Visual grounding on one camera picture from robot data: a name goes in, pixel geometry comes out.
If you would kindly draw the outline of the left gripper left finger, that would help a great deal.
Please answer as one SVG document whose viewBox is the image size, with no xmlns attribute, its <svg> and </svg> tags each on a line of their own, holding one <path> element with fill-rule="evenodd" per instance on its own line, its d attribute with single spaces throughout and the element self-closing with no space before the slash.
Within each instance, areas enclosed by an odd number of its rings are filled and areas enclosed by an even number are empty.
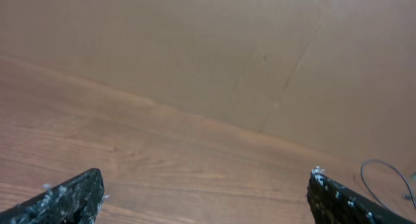
<svg viewBox="0 0 416 224">
<path fill-rule="evenodd" d="M 44 193 L 1 212 L 1 224 L 94 223 L 105 187 L 101 171 L 88 169 Z"/>
</svg>

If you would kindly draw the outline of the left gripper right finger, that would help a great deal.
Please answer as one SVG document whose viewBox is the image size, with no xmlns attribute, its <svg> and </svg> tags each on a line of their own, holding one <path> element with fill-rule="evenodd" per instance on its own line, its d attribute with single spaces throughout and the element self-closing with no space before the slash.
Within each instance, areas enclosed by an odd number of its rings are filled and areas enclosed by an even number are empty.
<svg viewBox="0 0 416 224">
<path fill-rule="evenodd" d="M 337 181 L 311 170 L 307 202 L 316 224 L 414 224 Z"/>
</svg>

